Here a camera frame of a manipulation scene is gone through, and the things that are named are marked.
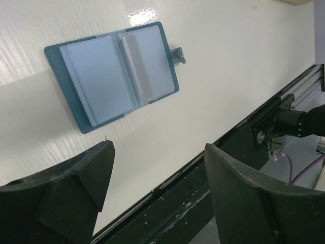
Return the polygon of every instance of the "card holder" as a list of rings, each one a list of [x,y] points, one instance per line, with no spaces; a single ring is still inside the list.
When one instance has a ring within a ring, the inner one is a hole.
[[[160,22],[44,51],[84,134],[179,90]]]

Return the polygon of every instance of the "white table surface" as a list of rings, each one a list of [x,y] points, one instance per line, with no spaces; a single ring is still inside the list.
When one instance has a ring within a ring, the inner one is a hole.
[[[280,0],[2,0],[0,185],[103,141],[116,158],[95,233],[315,61],[313,4]],[[82,135],[46,46],[161,21],[180,92]]]

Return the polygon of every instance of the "black metal frame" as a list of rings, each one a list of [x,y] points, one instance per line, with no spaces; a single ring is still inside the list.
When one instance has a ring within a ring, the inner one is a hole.
[[[267,123],[263,125],[264,120],[281,104],[287,103],[286,99],[281,100],[281,96],[313,68],[314,66],[310,67],[214,144],[235,159],[255,169],[261,169],[269,155],[265,143],[262,146],[256,143],[257,129],[267,130],[270,120],[267,119]],[[92,243],[187,244],[213,216],[202,152],[96,234]]]

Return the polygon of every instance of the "cable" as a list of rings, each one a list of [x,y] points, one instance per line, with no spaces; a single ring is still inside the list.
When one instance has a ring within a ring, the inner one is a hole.
[[[312,162],[310,165],[308,165],[303,171],[301,171],[290,183],[291,184],[296,183],[298,179],[300,179],[312,167],[314,167],[315,165],[317,165],[319,162],[322,162],[324,159],[325,159],[325,155],[320,156],[318,159],[316,159],[314,162]]]
[[[282,157],[287,157],[289,160],[289,165],[290,165],[290,176],[289,176],[289,183],[291,183],[292,181],[292,177],[293,177],[293,171],[294,171],[294,163],[293,163],[293,159],[290,157],[290,155],[284,153],[284,152],[280,152],[278,154],[273,154],[274,156],[274,160],[277,161],[277,156],[282,156]]]
[[[272,144],[282,145],[280,151],[277,153],[277,154],[280,154],[280,153],[283,151],[284,146],[285,146],[285,144],[286,144],[287,136],[284,136],[284,140],[283,140],[282,143],[280,143],[280,142],[274,142],[273,139],[271,139],[271,142],[270,142],[270,149],[269,149],[269,151],[272,150]]]
[[[316,149],[316,154],[325,154],[325,153],[323,153],[322,151],[320,151],[320,150],[318,150],[318,149]]]

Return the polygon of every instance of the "screw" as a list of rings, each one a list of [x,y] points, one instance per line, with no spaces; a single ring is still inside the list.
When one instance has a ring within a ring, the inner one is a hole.
[[[265,139],[265,134],[263,131],[260,131],[257,135],[257,142],[258,144],[262,144]]]

